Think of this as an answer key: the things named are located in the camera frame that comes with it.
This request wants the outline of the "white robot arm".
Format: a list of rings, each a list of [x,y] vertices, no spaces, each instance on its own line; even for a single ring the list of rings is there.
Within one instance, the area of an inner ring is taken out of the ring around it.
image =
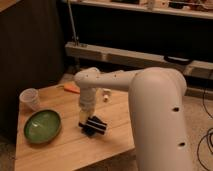
[[[93,113],[98,88],[128,93],[139,171],[193,171],[182,102],[187,85],[182,73],[151,67],[102,74],[89,68],[78,72],[74,80],[80,88],[80,123]]]

